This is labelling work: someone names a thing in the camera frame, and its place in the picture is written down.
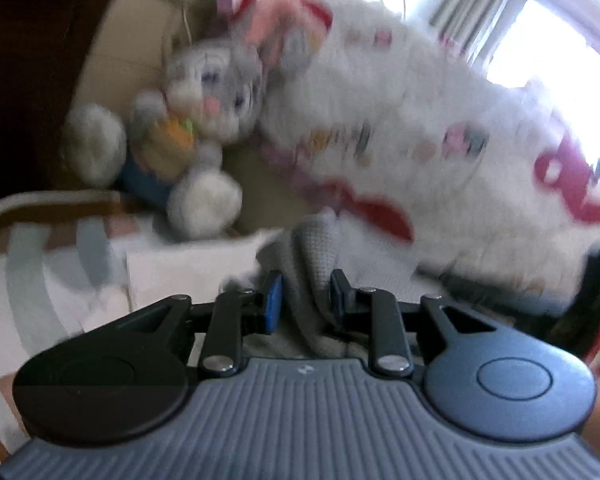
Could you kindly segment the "grey bunny plush toy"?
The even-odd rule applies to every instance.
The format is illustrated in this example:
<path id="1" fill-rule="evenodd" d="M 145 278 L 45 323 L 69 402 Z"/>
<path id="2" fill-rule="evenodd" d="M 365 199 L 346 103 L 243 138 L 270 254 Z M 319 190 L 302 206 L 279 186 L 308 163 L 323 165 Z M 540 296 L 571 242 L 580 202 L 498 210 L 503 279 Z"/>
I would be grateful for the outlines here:
<path id="1" fill-rule="evenodd" d="M 320 0 L 250 3 L 219 36 L 176 51 L 160 87 L 138 92 L 128 118 L 95 103 L 73 107 L 66 165 L 91 188 L 123 181 L 181 240 L 222 234 L 242 210 L 224 148 L 253 132 L 268 88 L 306 70 L 331 27 Z"/>

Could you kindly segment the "window with white curtain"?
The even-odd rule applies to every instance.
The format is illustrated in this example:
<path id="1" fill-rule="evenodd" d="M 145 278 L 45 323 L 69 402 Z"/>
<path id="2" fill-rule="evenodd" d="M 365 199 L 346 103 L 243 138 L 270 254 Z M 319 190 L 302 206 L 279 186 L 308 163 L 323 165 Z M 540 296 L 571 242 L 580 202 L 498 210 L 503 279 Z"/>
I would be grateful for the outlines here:
<path id="1" fill-rule="evenodd" d="M 365 1 L 427 35 L 443 2 Z M 527 92 L 576 138 L 588 162 L 600 159 L 600 0 L 507 0 L 474 67 L 494 84 Z"/>

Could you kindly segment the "quilted bear pattern bedspread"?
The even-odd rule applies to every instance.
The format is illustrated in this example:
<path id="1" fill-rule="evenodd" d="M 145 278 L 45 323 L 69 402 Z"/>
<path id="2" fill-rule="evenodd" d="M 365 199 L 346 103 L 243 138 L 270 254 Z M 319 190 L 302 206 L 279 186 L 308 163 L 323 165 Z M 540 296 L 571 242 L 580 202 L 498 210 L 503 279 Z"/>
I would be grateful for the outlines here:
<path id="1" fill-rule="evenodd" d="M 326 44 L 268 92 L 243 144 L 315 209 L 426 263 L 573 292 L 600 247 L 600 178 L 573 138 L 379 4 L 321 1 Z"/>

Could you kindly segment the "grey waffle knit shirt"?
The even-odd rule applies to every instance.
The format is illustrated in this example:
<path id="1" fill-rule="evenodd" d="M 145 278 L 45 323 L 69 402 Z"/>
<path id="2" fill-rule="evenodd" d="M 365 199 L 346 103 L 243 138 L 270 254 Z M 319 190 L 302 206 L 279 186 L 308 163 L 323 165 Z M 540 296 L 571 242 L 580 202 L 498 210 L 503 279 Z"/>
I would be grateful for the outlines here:
<path id="1" fill-rule="evenodd" d="M 272 335 L 245 338 L 248 356 L 273 359 L 367 359 L 366 338 L 337 326 L 328 304 L 329 279 L 340 269 L 354 287 L 388 290 L 397 300 L 417 302 L 442 294 L 440 285 L 415 274 L 422 253 L 352 214 L 325 209 L 271 235 L 256 255 L 260 269 L 225 288 L 258 287 L 265 274 L 284 277 L 280 322 Z"/>

